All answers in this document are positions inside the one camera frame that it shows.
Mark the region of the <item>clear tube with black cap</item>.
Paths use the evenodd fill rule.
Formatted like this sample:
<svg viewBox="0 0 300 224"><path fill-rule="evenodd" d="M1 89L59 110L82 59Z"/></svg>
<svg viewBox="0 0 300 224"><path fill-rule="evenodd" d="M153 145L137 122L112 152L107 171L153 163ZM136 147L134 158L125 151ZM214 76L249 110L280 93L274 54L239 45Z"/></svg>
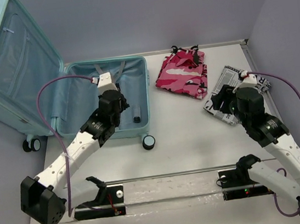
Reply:
<svg viewBox="0 0 300 224"><path fill-rule="evenodd" d="M134 123L140 123L141 122L141 108L140 106L134 106L133 107L133 121Z"/></svg>

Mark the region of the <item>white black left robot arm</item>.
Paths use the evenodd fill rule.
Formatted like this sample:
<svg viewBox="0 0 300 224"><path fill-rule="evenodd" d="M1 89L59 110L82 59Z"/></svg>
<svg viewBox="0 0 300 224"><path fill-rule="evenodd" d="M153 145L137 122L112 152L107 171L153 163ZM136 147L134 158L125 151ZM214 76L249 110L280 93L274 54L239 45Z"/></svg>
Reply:
<svg viewBox="0 0 300 224"><path fill-rule="evenodd" d="M99 96L98 108L80 128L75 139L48 168L20 184L20 209L40 224L58 224L72 208L89 202L101 204L107 196L105 182L90 176L74 185L70 177L104 143L120 124L121 112L128 108L118 90Z"/></svg>

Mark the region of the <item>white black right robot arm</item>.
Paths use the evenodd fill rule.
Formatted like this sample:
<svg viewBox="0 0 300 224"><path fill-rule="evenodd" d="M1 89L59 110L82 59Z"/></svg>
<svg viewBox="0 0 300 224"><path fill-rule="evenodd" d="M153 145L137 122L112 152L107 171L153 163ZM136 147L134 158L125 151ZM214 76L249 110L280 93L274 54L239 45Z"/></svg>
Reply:
<svg viewBox="0 0 300 224"><path fill-rule="evenodd" d="M266 113L264 98L254 87L224 85L211 100L214 110L235 116L246 134L275 157L291 175L288 179L250 154L236 163L237 180L241 183L260 183L273 191L275 196L296 202L296 215L300 217L300 148L287 126L278 117Z"/></svg>

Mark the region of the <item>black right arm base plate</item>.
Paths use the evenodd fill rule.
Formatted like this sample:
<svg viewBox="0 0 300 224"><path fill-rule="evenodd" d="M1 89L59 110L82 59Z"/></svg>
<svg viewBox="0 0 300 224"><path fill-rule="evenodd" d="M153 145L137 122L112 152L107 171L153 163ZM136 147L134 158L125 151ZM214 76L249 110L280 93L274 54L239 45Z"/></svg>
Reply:
<svg viewBox="0 0 300 224"><path fill-rule="evenodd" d="M260 183L238 177L236 169L219 171L216 185L222 189L225 201L273 194Z"/></svg>

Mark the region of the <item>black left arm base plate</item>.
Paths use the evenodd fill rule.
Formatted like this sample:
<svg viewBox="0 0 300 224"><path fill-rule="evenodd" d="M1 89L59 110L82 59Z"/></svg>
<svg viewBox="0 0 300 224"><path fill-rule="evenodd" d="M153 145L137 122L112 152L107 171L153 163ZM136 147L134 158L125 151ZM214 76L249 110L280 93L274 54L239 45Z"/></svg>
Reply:
<svg viewBox="0 0 300 224"><path fill-rule="evenodd" d="M123 184L109 185L100 198L78 206L73 217L76 221L94 220L126 214Z"/></svg>

